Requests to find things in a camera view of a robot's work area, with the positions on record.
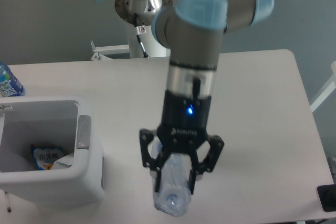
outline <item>white table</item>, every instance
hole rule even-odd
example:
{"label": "white table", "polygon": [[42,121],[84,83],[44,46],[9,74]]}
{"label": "white table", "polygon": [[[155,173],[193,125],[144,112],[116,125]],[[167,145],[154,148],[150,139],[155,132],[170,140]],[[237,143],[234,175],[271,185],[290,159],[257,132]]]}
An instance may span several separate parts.
{"label": "white table", "polygon": [[336,217],[316,187],[332,178],[294,56],[287,50],[221,56],[208,120],[225,148],[212,174],[196,183],[188,212],[153,207],[138,133],[160,122],[167,58],[12,66],[27,95],[81,94],[106,157],[106,196],[65,211],[0,197],[0,223],[254,224]]}

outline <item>water bottle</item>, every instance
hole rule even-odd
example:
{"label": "water bottle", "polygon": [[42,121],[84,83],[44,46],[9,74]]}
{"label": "water bottle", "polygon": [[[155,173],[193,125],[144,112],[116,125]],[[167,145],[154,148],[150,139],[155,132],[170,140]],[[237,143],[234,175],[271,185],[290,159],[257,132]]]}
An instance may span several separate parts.
{"label": "water bottle", "polygon": [[[152,157],[160,153],[162,144],[155,140],[152,147]],[[161,184],[158,193],[154,191],[155,178],[153,179],[153,199],[157,210],[172,216],[181,216],[187,212],[191,199],[188,180],[183,168],[181,154],[171,154],[161,170]]]}
{"label": "water bottle", "polygon": [[0,94],[3,97],[18,97],[25,94],[22,84],[2,62],[0,62]]}

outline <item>trash can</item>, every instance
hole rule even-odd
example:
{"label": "trash can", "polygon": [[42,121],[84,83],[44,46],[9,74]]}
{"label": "trash can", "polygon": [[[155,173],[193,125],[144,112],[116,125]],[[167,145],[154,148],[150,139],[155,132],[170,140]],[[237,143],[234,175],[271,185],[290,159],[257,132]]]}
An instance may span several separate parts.
{"label": "trash can", "polygon": [[[0,98],[0,137],[0,189],[52,206],[103,198],[103,149],[85,98]],[[37,170],[32,145],[73,153],[72,165]]]}

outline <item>cable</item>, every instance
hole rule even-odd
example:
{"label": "cable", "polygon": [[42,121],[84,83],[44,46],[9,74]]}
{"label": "cable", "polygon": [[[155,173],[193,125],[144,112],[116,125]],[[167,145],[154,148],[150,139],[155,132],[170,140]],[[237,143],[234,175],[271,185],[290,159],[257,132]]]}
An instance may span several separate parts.
{"label": "cable", "polygon": [[[138,15],[135,13],[135,14],[134,14],[134,27],[138,27],[138,21],[137,21],[137,18],[138,18]],[[142,41],[141,41],[140,34],[137,34],[137,35],[136,35],[136,38],[137,38],[137,40],[138,40],[138,42],[139,42],[141,51],[142,51],[142,53],[143,53],[143,57],[144,57],[144,58],[149,58],[149,55],[147,54],[146,49],[145,49],[145,47],[144,47],[144,45],[143,45],[143,43],[142,43]]]}

